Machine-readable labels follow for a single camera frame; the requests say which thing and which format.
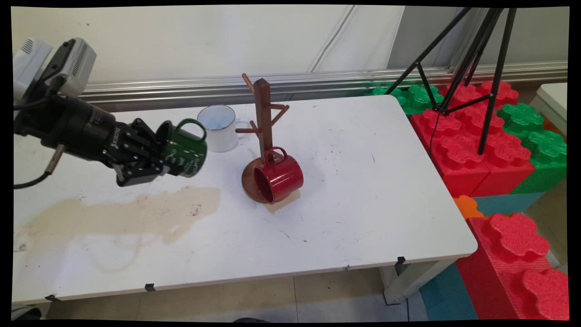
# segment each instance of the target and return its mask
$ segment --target green mug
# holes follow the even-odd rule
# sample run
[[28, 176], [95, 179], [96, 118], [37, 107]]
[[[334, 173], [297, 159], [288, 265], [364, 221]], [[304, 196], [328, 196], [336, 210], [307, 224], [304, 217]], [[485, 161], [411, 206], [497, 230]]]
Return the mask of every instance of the green mug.
[[[182, 130], [182, 126], [187, 123], [200, 126], [204, 136], [199, 138]], [[156, 134], [163, 144], [162, 158], [164, 164], [170, 167], [169, 174], [192, 177], [200, 171], [208, 153], [206, 129], [200, 122], [186, 118], [174, 127], [170, 120], [166, 120], [159, 126]]]

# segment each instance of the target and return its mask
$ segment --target white wall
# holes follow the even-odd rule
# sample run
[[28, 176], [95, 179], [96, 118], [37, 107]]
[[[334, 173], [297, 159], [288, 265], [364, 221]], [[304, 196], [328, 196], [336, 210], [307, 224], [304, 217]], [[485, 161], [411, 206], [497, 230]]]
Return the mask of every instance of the white wall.
[[[350, 5], [12, 7], [12, 51], [82, 37], [90, 83], [309, 72]], [[383, 69], [404, 6], [357, 5], [316, 72]]]

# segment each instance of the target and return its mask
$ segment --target tripod leg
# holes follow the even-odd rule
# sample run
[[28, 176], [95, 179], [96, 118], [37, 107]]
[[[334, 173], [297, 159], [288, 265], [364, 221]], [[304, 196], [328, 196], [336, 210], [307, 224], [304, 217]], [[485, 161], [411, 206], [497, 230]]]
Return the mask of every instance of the tripod leg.
[[492, 120], [492, 113], [494, 110], [494, 103], [498, 95], [498, 85], [500, 84], [500, 76], [503, 74], [504, 60], [507, 56], [508, 42], [510, 41], [510, 34], [512, 32], [512, 25], [514, 23], [514, 16], [517, 13], [516, 8], [508, 10], [507, 23], [504, 26], [503, 40], [500, 44], [500, 52], [498, 53], [498, 61], [496, 62], [496, 71], [494, 72], [494, 80], [492, 81], [492, 97], [488, 101], [488, 108], [486, 110], [486, 117], [484, 119], [484, 126], [482, 128], [482, 135], [480, 136], [480, 144], [478, 145], [478, 154], [484, 153], [486, 145], [486, 137], [488, 136], [488, 129], [490, 128], [490, 121]]
[[472, 62], [472, 60], [476, 56], [476, 51], [478, 50], [478, 46], [481, 44], [482, 38], [485, 34], [485, 31], [488, 28], [488, 26], [492, 23], [497, 10], [498, 10], [497, 8], [490, 8], [488, 10], [488, 12], [486, 13], [486, 16], [484, 17], [484, 21], [480, 25], [480, 28], [478, 29], [478, 32], [476, 33], [476, 36], [474, 37], [472, 44], [468, 48], [468, 52], [464, 56], [462, 63], [458, 67], [458, 70], [456, 71], [456, 74], [454, 75], [454, 77], [452, 79], [452, 83], [450, 84], [450, 89], [448, 89], [448, 92], [444, 96], [444, 100], [442, 101], [442, 104], [440, 106], [440, 109], [442, 111], [446, 111], [448, 109], [448, 106], [450, 105], [450, 100], [452, 99], [452, 95], [454, 95], [454, 93], [456, 92], [456, 88], [458, 88], [458, 85], [460, 85], [462, 78], [464, 77], [464, 74], [466, 73], [466, 70], [468, 69], [468, 65], [470, 65], [470, 63]]
[[438, 43], [440, 43], [440, 41], [446, 36], [446, 34], [448, 34], [448, 32], [454, 28], [454, 26], [456, 26], [456, 24], [470, 11], [471, 7], [466, 7], [464, 9], [462, 9], [462, 11], [456, 15], [456, 17], [450, 22], [450, 24], [448, 24], [448, 26], [446, 26], [446, 28], [432, 41], [432, 43], [430, 43], [430, 45], [428, 45], [428, 47], [426, 48], [426, 50], [424, 50], [416, 60], [413, 61], [413, 63], [410, 65], [410, 67], [408, 67], [406, 69], [405, 72], [403, 72], [403, 74], [401, 74], [401, 76], [395, 81], [395, 83], [393, 83], [389, 89], [387, 90], [387, 92], [385, 94], [391, 94], [393, 92], [393, 90], [395, 90], [395, 88], [401, 83], [401, 81], [403, 81], [410, 73], [412, 70], [414, 70], [417, 62], [422, 61], [427, 55], [428, 53], [430, 53], [431, 50], [433, 50]]
[[470, 71], [468, 72], [468, 75], [466, 76], [466, 79], [464, 80], [464, 86], [468, 86], [468, 84], [470, 84], [470, 81], [472, 80], [472, 76], [474, 75], [474, 71], [476, 70], [478, 63], [480, 62], [480, 57], [482, 57], [482, 53], [484, 53], [484, 48], [486, 48], [486, 44], [488, 43], [488, 40], [490, 39], [490, 36], [492, 35], [492, 32], [494, 31], [496, 21], [498, 21], [498, 18], [500, 17], [501, 12], [503, 12], [503, 8], [500, 8], [500, 10], [498, 10], [496, 16], [494, 17], [492, 24], [490, 25], [490, 27], [486, 31], [483, 42], [480, 45], [480, 50], [478, 50], [478, 53], [476, 54], [476, 59], [474, 59], [474, 63], [472, 63], [472, 67], [470, 67]]

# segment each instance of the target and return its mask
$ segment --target red mug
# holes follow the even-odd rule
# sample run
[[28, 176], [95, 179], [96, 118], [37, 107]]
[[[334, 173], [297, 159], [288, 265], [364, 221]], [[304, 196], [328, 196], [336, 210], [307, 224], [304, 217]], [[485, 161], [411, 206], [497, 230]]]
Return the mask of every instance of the red mug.
[[[284, 154], [281, 159], [268, 160], [268, 154], [279, 149]], [[264, 152], [264, 165], [254, 166], [254, 182], [267, 203], [273, 204], [299, 189], [304, 182], [299, 164], [281, 147], [272, 147]]]

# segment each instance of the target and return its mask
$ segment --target foam building block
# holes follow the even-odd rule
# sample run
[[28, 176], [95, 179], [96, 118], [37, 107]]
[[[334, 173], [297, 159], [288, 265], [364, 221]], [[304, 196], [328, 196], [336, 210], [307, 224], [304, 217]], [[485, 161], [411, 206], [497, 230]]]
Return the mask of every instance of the foam building block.
[[567, 143], [562, 136], [549, 130], [532, 131], [522, 145], [531, 151], [535, 171], [511, 194], [546, 192], [567, 176]]
[[444, 136], [432, 146], [432, 162], [452, 197], [471, 194], [489, 174], [478, 144], [469, 137]]
[[567, 143], [567, 136], [563, 134], [563, 132], [561, 132], [556, 126], [555, 124], [553, 124], [550, 120], [545, 119], [545, 122], [543, 123], [543, 129], [544, 130], [550, 130], [550, 131], [554, 131], [555, 133], [559, 134], [560, 136], [563, 137], [563, 142]]
[[478, 319], [456, 264], [444, 269], [419, 292], [429, 321]]
[[[370, 93], [365, 93], [364, 95], [384, 95], [387, 91], [388, 91], [387, 88], [376, 87], [373, 89], [373, 91], [371, 91]], [[405, 91], [402, 91], [400, 88], [396, 88], [395, 90], [393, 90], [390, 95], [394, 96], [397, 99], [400, 106], [405, 105], [407, 102]]]
[[[480, 141], [484, 120], [486, 118], [486, 105], [482, 102], [460, 109], [450, 114], [462, 122], [461, 130], [466, 136], [477, 137]], [[495, 112], [492, 113], [488, 135], [499, 134], [503, 131], [504, 120], [498, 117]]]
[[485, 216], [497, 213], [523, 212], [545, 193], [505, 194], [502, 196], [475, 197], [472, 199], [478, 204], [478, 211], [483, 214], [482, 216]]
[[[437, 87], [430, 85], [430, 90], [437, 104], [441, 104], [444, 96], [437, 92]], [[426, 109], [432, 109], [432, 101], [423, 84], [412, 85], [406, 92], [406, 104], [402, 105], [408, 119], [411, 115], [423, 113]]]
[[544, 117], [537, 115], [530, 105], [506, 104], [497, 114], [504, 120], [504, 131], [521, 140], [524, 140], [531, 131], [543, 130]]
[[460, 213], [464, 217], [464, 219], [473, 218], [473, 217], [484, 217], [484, 214], [477, 210], [478, 202], [469, 196], [459, 196], [458, 198], [454, 198], [454, 202], [456, 202], [456, 206], [460, 210]]
[[[483, 82], [479, 87], [476, 88], [480, 96], [490, 94], [492, 90], [492, 82]], [[518, 98], [518, 92], [512, 89], [512, 86], [505, 81], [500, 81], [498, 85], [498, 95], [494, 101], [494, 109], [500, 110], [505, 104], [516, 105]]]
[[530, 150], [521, 140], [508, 133], [489, 135], [484, 150], [484, 164], [490, 171], [471, 197], [509, 194], [524, 181], [535, 167], [530, 163]]
[[568, 277], [523, 214], [467, 220], [478, 249], [456, 261], [479, 319], [569, 319]]
[[432, 133], [434, 135], [432, 139], [432, 150], [435, 148], [436, 144], [440, 142], [440, 139], [443, 136], [454, 137], [462, 135], [462, 122], [456, 119], [455, 116], [440, 115], [440, 118], [438, 118], [438, 113], [431, 109], [424, 110], [421, 115], [411, 115], [410, 123], [414, 128], [415, 133], [418, 134], [422, 145], [428, 152]]
[[[445, 88], [441, 89], [440, 92], [442, 97], [446, 96], [448, 90], [450, 89], [451, 83], [446, 85]], [[463, 105], [466, 102], [470, 102], [472, 100], [476, 100], [482, 97], [482, 95], [476, 90], [476, 87], [472, 84], [468, 84], [464, 86], [463, 84], [459, 85], [456, 88], [456, 92], [452, 95], [452, 99], [450, 100], [449, 108], [452, 109], [455, 106]]]

